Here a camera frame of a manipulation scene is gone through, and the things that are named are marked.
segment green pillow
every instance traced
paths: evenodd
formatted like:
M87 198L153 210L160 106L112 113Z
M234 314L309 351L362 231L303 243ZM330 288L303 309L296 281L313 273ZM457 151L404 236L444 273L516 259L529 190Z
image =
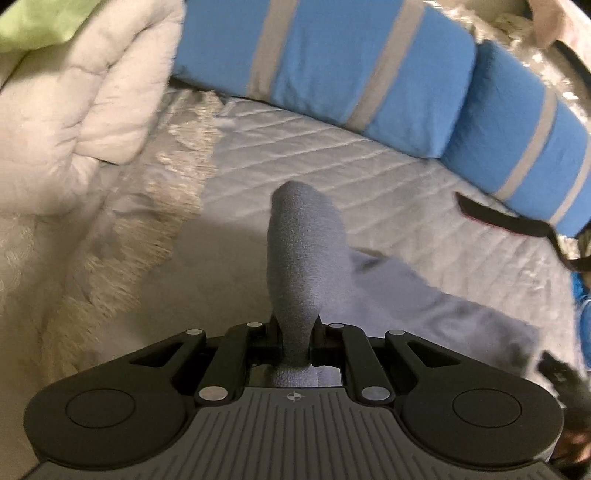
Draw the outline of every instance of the green pillow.
M0 53L69 41L101 0L17 0L0 15Z

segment quilted mattress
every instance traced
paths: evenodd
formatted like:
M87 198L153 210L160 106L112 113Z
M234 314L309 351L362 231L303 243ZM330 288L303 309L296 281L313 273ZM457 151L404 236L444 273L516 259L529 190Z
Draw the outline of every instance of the quilted mattress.
M190 327L220 335L265 321L270 197L294 179L332 198L352 247L398 255L445 292L540 327L540 348L576 362L568 272L545 240L464 218L455 191L499 206L440 163L250 100L229 100L217 122L225 136L202 214L184 224L170 260L144 278L140 306L102 331L113 354ZM175 128L190 136L190 124Z

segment blue pillow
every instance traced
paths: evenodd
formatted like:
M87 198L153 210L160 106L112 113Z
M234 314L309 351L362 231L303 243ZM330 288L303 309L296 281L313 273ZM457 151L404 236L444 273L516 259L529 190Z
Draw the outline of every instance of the blue pillow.
M443 164L504 202L575 236L591 218L591 142L556 93L500 45L478 47Z
M475 52L420 0L188 0L174 75L439 157Z

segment target logo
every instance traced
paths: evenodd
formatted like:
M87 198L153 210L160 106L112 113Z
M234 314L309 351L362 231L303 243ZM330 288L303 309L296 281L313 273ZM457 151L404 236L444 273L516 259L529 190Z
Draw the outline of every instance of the target logo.
M291 400L293 403L296 403L298 400L301 400L304 396L298 392L291 392L287 394L287 399Z

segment gray sock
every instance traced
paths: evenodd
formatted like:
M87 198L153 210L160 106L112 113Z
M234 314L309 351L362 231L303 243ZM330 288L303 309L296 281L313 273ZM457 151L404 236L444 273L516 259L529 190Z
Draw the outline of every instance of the gray sock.
M269 379L276 386L338 382L334 372L313 369L307 360L318 315L323 323L357 325L369 336L406 330L517 375L537 343L536 328L444 294L400 259L351 250L329 198L296 181L272 197L267 283L285 348L284 365Z

